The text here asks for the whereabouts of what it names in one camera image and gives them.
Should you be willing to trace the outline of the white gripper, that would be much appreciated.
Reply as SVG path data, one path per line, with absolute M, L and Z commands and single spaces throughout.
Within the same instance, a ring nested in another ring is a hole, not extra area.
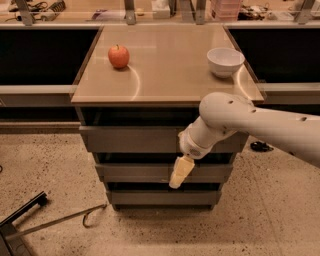
M 211 151 L 211 147 L 203 148 L 198 146 L 192 140 L 187 129 L 181 131 L 178 134 L 178 138 L 179 148 L 184 156 L 178 157 L 175 161 L 169 181 L 169 186 L 173 189 L 179 188 L 191 173 L 195 166 L 194 160 L 202 159 Z

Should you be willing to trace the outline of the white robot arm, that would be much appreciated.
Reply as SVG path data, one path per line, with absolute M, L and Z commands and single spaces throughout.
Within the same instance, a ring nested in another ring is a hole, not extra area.
M 195 166 L 220 141 L 246 133 L 320 167 L 320 117 L 258 108 L 242 96 L 210 93 L 199 104 L 199 117 L 179 133 L 183 155 L 176 159 L 169 186 L 181 186 Z

